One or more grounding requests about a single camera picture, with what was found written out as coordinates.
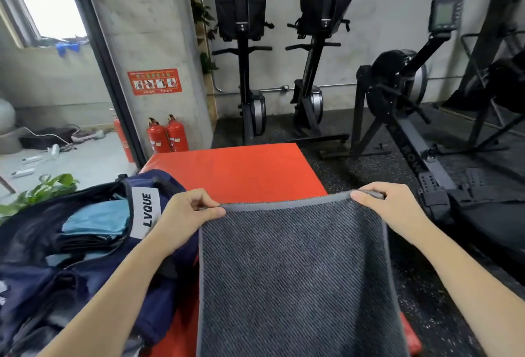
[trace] gray floor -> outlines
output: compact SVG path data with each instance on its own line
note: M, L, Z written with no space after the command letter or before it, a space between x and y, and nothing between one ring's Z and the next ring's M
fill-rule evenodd
M429 145L437 143L444 148L463 147L472 122L438 111L428 104L424 105L423 109L432 119L431 125L426 125L417 115L412 115L412 122ZM350 133L352 119L353 110L328 111L325 112L321 128L325 134ZM371 113L365 110L363 128L366 129L372 120ZM240 118L219 120L213 147L240 145L241 129ZM492 128L485 128L481 137L487 137L494 131ZM266 132L257 138L257 143L285 142L294 137L296 135L291 115L275 115L268 117ZM441 162L457 184L466 182L467 168L482 168L489 184L493 185L502 196L525 198L523 162L525 139L507 134L500 139L500 142L510 146L511 149L475 156L446 156L441 158ZM392 153L359 159L323 161L319 157L319 145L312 144L301 150L330 194L360 187L372 181L405 183L416 193L419 188L418 182L385 128L378 131L370 148L377 148L379 143ZM389 244L399 305L423 343L423 355L485 356L476 337L427 259L393 232L389 234ZM525 287L475 247L471 245L464 247L489 272L516 294L525 298Z
M42 160L23 165L22 159L41 155ZM35 172L24 177L12 178L11 174L21 169L34 168ZM44 151L22 150L16 154L0 155L0 174L19 192L32 189L38 184L41 175L57 176L71 173L79 181L78 188L88 188L97 184L114 181L121 173L128 175L136 171L135 164L126 159L116 132L106 134L100 140L88 140L76 145L76 150L60 153L56 159ZM0 204L8 204L17 194L0 186Z

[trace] concrete floor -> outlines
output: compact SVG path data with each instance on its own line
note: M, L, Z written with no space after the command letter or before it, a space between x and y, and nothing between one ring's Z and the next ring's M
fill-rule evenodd
M0 155L0 174L17 191L34 188L41 175L57 176L71 173L79 181L78 189L114 181L119 174L132 175L135 164L129 163L116 132L106 134L100 140L88 140L77 144L76 150L62 152L52 159L47 152L40 150L22 150L16 154ZM41 155L42 160L23 165L22 159ZM35 172L24 177L12 178L11 174L21 169L35 168ZM0 204L8 204L16 194L0 186Z

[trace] fire extinguisher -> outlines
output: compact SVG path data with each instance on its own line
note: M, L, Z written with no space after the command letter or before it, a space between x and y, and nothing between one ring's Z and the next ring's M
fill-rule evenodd
M155 153L170 152L170 144L167 141L166 128L155 121L154 118L150 118L150 127L147 132L151 148Z
M119 118L117 117L115 110L113 108L110 108L111 111L115 114L115 120L113 121L113 126L115 127L117 135L119 135L120 142L122 143L122 148L124 149L124 153L126 154L126 158L128 159L128 162L133 163L133 155L131 154L131 149L128 144L128 140L126 140L126 136L124 136L124 131L122 130L122 126L120 124Z
M171 114L166 126L166 131L167 136L170 139L171 151L180 152L189 150L184 125L177 122L177 119Z

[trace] concrete pillar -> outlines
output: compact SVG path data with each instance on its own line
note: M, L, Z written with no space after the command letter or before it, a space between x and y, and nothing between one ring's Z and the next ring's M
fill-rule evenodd
M144 150L148 117L184 124L192 150L210 148L213 131L189 0L93 0ZM128 71L176 68L181 93L133 94Z

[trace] red sign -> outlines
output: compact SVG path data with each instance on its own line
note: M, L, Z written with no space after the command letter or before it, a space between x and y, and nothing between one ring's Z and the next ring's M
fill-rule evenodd
M158 95L160 93L182 92L179 72L176 68L170 70L128 71L133 94Z

